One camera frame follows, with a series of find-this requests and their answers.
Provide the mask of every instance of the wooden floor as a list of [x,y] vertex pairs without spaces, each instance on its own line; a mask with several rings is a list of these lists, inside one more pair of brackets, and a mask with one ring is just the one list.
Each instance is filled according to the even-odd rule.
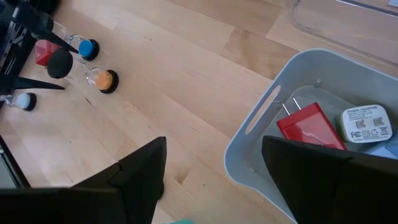
[[117,71],[119,88],[104,95],[53,80],[31,55],[21,75],[66,90],[34,90],[31,113],[3,108],[1,135],[34,187],[71,186],[166,136],[166,191],[154,223],[291,223],[233,183],[223,155],[298,51],[324,47],[398,74],[293,28],[283,0],[64,0],[55,19],[100,43],[93,65]]

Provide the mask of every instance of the white power adapter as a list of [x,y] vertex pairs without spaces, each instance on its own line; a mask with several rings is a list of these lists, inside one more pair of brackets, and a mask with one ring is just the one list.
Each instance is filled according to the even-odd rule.
[[380,105],[358,106],[345,110],[337,119],[342,137],[353,143],[385,141],[392,128],[386,110]]

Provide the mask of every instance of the bin handle slot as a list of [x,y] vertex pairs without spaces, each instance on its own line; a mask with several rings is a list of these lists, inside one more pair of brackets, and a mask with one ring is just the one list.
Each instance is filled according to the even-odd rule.
[[262,98],[257,103],[256,107],[251,111],[251,114],[243,124],[245,134],[249,134],[253,127],[257,125],[262,115],[266,112],[266,109],[274,102],[278,94],[280,93],[280,85],[273,84],[268,91],[262,96]]

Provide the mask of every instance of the red object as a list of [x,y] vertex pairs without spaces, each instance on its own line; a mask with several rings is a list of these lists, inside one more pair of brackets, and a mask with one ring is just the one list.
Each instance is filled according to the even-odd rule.
[[287,139],[347,150],[318,103],[276,123]]
[[38,40],[35,44],[36,64],[47,66],[50,56],[59,48],[48,40]]

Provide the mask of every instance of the power adapter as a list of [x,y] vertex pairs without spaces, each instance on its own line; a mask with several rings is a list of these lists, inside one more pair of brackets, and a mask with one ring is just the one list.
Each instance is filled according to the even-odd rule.
[[347,150],[318,103],[301,109],[295,98],[293,100],[299,110],[290,115],[285,105],[282,104],[288,116],[277,121],[285,138]]
[[337,117],[338,131],[345,141],[370,143],[391,138],[392,128],[386,110],[380,105],[357,106]]

